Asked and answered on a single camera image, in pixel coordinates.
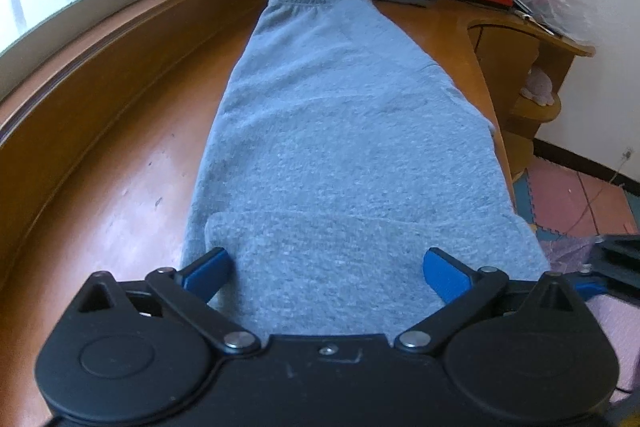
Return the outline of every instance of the black equipment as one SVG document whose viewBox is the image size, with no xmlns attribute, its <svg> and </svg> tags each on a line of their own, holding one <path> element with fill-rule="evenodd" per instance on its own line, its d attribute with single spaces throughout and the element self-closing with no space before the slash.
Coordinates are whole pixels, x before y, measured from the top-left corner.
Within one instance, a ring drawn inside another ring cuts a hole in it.
<svg viewBox="0 0 640 427">
<path fill-rule="evenodd" d="M 400 334 L 271 336 L 264 347 L 206 302 L 232 261 L 96 272 L 47 339 L 35 375 L 47 424 L 75 426 L 609 426 L 618 359 L 584 304 L 640 305 L 640 236 L 609 236 L 582 273 L 511 281 L 441 250 L 427 282 L 447 303 Z"/>
</svg>

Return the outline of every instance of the dark baseboard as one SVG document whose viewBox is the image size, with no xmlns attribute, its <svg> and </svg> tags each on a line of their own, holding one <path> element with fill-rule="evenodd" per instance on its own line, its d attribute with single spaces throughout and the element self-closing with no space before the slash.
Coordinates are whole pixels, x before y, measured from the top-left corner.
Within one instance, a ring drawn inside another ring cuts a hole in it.
<svg viewBox="0 0 640 427">
<path fill-rule="evenodd" d="M 576 153 L 537 138 L 533 139 L 533 154 L 539 158 L 549 160 L 550 162 L 573 169 L 574 171 L 583 172 L 584 174 L 606 182 L 609 182 L 613 178 L 613 175 L 616 174 L 616 172 L 609 167 L 605 167 L 583 156 L 578 156 Z M 627 192 L 631 192 L 635 196 L 640 196 L 640 183 L 628 178 L 624 174 L 616 174 L 616 177 L 613 178 L 611 183 L 624 188 Z"/>
</svg>

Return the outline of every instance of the pink floor mat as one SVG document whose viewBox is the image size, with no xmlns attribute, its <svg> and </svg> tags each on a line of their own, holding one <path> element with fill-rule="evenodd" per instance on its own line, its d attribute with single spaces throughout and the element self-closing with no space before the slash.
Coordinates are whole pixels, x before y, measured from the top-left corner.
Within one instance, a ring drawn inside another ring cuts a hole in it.
<svg viewBox="0 0 640 427">
<path fill-rule="evenodd" d="M 578 173 L 540 158 L 533 159 L 527 172 L 534 223 L 553 232 L 566 233 L 587 206 Z M 569 235 L 586 237 L 597 233 L 591 211 L 587 210 Z"/>
<path fill-rule="evenodd" d="M 588 174 L 580 173 L 578 176 L 587 198 L 591 201 L 591 212 L 598 233 L 638 233 L 636 220 L 622 188 Z"/>
</svg>

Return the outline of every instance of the wooden shelf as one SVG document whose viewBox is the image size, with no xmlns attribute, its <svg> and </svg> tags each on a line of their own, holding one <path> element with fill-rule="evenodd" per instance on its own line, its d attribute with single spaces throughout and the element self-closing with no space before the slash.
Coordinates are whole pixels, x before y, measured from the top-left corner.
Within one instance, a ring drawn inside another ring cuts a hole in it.
<svg viewBox="0 0 640 427">
<path fill-rule="evenodd" d="M 538 123 L 546 123 L 555 120 L 560 114 L 562 103 L 557 93 L 554 95 L 554 105 L 538 105 L 537 103 L 518 95 L 516 103 L 511 109 L 511 116 L 517 116 Z"/>
<path fill-rule="evenodd" d="M 502 131 L 502 140 L 507 150 L 511 180 L 516 181 L 533 158 L 533 142 L 508 131 Z"/>
</svg>

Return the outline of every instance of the tiled floor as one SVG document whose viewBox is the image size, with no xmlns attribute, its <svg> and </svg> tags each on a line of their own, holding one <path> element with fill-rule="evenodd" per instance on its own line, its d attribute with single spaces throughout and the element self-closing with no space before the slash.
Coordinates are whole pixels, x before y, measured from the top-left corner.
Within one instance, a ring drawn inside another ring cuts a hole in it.
<svg viewBox="0 0 640 427">
<path fill-rule="evenodd" d="M 540 241 L 638 233 L 640 198 L 581 172 L 534 158 L 513 188 L 518 213 Z"/>
</svg>

